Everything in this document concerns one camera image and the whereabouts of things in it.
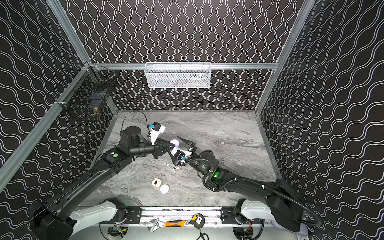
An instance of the marble surface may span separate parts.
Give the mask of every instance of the marble surface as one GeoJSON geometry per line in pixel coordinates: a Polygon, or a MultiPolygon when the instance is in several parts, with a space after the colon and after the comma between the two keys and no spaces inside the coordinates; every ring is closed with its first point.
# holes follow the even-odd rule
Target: marble surface
{"type": "MultiPolygon", "coordinates": [[[[154,121],[166,127],[160,134],[171,140],[180,136],[196,142],[197,153],[211,149],[215,157],[224,158],[224,167],[235,174],[261,180],[275,181],[276,176],[253,112],[144,112],[148,123],[154,121]]],[[[121,124],[127,112],[120,112],[105,151],[120,140],[121,124]]],[[[145,131],[145,118],[131,113],[124,128],[138,126],[145,131]]],[[[175,170],[168,154],[153,159],[137,158],[118,175],[109,179],[80,205],[93,206],[106,198],[118,197],[126,205],[136,206],[233,206],[244,196],[233,192],[213,193],[206,189],[196,171],[185,166],[175,170]],[[169,185],[167,194],[151,185],[153,178],[169,185]]]]}

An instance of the white mesh basket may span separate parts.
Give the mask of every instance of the white mesh basket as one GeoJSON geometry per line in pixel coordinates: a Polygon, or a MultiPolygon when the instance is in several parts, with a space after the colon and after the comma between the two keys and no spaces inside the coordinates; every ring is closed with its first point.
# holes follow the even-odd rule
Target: white mesh basket
{"type": "Polygon", "coordinates": [[[146,63],[150,88],[209,88],[211,63],[146,63]]]}

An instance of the black wire basket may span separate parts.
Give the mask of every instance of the black wire basket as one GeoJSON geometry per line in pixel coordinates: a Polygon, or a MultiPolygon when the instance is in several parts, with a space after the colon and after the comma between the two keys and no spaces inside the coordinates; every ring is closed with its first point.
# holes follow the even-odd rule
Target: black wire basket
{"type": "Polygon", "coordinates": [[[76,121],[97,121],[116,82],[116,73],[100,66],[89,68],[79,84],[59,103],[76,121]]]}

